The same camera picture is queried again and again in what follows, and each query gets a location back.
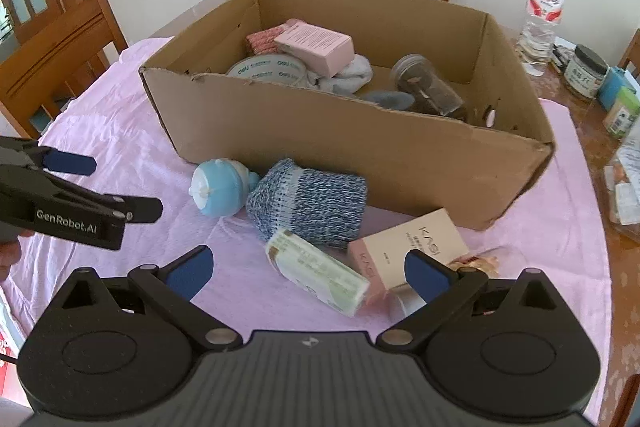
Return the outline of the clear jar golden capsules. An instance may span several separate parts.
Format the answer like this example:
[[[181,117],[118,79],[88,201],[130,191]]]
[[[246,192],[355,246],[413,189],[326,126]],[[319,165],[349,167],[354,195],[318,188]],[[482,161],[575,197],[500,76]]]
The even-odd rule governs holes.
[[[406,254],[404,261],[402,274],[405,275],[405,283],[393,288],[388,296],[390,319],[399,322],[445,294],[457,282],[459,269],[471,268],[486,273],[488,277],[498,277],[499,265],[495,249],[449,263],[413,249]]]

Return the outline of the beige Kagi carton box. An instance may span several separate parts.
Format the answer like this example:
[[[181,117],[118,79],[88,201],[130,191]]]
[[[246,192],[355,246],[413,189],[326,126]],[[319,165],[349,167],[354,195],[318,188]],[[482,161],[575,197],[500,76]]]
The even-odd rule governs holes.
[[[413,249],[443,265],[470,253],[444,208],[356,239],[348,244],[347,257],[350,265],[370,282],[366,303],[376,303],[406,283],[405,257]]]

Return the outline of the light blue round toy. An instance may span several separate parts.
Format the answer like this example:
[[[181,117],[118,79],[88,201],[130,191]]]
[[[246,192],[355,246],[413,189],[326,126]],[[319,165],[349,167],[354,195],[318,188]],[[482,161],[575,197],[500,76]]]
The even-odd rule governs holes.
[[[244,207],[259,181],[260,176],[239,161],[216,158],[195,168],[189,194],[203,215],[231,217]]]

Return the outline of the green white soap box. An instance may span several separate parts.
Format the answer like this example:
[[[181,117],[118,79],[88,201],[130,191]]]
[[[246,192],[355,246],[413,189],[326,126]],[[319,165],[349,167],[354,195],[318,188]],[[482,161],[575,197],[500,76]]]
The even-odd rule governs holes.
[[[266,245],[270,265],[282,277],[345,317],[354,317],[370,287],[368,279],[287,229]]]

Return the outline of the blue grey knitted sock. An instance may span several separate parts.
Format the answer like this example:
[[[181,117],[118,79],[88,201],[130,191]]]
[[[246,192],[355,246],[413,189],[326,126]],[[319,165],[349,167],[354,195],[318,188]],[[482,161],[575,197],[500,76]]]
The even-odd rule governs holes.
[[[317,247],[344,251],[360,232],[367,205],[363,176],[277,162],[247,196],[247,217],[268,241],[281,229]]]

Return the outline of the grey cat figurine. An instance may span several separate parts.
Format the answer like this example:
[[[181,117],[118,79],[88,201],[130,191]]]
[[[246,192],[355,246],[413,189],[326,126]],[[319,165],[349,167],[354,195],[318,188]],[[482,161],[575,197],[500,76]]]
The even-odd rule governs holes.
[[[361,95],[361,98],[391,110],[409,110],[416,101],[412,94],[402,91],[371,91]]]

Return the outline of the clear tape roll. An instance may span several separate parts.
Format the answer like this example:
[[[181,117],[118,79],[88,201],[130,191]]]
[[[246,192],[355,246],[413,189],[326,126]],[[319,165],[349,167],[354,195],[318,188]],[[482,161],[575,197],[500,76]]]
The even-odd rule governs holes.
[[[262,54],[237,62],[228,70],[227,76],[298,86],[307,81],[307,69],[305,64],[294,56],[280,53]]]

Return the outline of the pink knitted sock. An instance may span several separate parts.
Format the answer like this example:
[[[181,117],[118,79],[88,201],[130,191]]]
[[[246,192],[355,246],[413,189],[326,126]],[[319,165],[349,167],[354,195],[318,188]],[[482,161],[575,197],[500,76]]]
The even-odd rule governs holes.
[[[253,32],[245,38],[247,52],[250,55],[264,55],[275,54],[278,52],[278,46],[276,38],[282,35],[288,30],[294,22],[288,20],[287,22],[274,26],[271,28],[263,29]]]

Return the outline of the jar of dark cookies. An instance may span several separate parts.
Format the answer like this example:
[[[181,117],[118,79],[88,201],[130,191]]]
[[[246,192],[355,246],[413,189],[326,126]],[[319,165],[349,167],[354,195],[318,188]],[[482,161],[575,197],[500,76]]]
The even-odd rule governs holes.
[[[401,57],[390,71],[390,80],[399,91],[413,96],[414,106],[421,113],[462,121],[468,116],[463,98],[423,55]]]

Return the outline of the white blue sock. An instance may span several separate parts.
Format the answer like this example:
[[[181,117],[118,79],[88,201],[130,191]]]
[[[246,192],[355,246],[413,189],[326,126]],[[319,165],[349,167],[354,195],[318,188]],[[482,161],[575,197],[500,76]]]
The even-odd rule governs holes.
[[[355,94],[373,78],[370,62],[362,55],[356,54],[354,59],[333,77],[321,77],[308,70],[307,86],[332,94]]]

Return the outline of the pink carton box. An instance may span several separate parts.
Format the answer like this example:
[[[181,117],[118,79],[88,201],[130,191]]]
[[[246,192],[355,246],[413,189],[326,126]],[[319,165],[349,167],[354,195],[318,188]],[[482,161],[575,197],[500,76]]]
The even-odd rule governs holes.
[[[274,38],[279,51],[290,54],[321,77],[333,77],[355,58],[352,37],[340,32],[297,22]]]

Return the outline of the wooden chair left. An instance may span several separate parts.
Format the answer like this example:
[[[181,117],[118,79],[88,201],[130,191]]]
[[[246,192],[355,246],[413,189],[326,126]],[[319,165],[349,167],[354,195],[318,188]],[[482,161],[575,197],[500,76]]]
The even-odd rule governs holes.
[[[32,116],[62,113],[58,94],[77,98],[107,69],[103,49],[128,48],[108,0],[81,0],[1,63],[1,113],[22,138],[37,139]]]

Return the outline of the pink table cloth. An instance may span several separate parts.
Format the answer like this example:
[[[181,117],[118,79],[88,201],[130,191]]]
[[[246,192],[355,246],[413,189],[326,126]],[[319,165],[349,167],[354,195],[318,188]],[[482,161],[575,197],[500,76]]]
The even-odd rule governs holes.
[[[127,228],[119,251],[40,234],[24,239],[21,260],[1,285],[4,337],[27,335],[55,291],[79,267],[122,277],[143,263],[164,265],[201,244],[213,251],[215,272],[195,303],[242,334],[255,329],[364,329],[377,334],[390,326],[384,303],[344,317],[281,277],[242,213],[216,220],[198,211],[188,192],[193,166],[170,144],[139,75],[141,64],[162,45],[162,39],[152,38],[126,49],[43,135],[47,145],[96,160],[96,172],[81,179],[83,186],[159,198],[162,217],[152,225]],[[527,267],[544,271],[606,359],[611,275],[600,211],[570,113],[551,101],[542,107],[556,139],[548,168],[490,229],[466,229],[462,237],[474,254],[504,248],[501,273],[507,279]]]

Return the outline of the blue container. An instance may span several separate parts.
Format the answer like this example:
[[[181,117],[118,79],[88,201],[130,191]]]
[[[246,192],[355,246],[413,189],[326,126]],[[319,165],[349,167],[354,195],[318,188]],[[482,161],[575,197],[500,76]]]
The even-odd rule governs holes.
[[[639,83],[631,72],[617,66],[610,67],[597,94],[598,102],[604,110],[608,112],[611,109],[618,91],[623,87],[629,88],[634,93],[639,92]]]

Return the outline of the plastic water bottle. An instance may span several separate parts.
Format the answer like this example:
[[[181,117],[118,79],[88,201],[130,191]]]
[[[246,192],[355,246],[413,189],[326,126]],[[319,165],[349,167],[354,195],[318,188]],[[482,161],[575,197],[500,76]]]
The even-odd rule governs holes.
[[[515,52],[528,75],[547,68],[565,0],[526,0],[526,15]]]

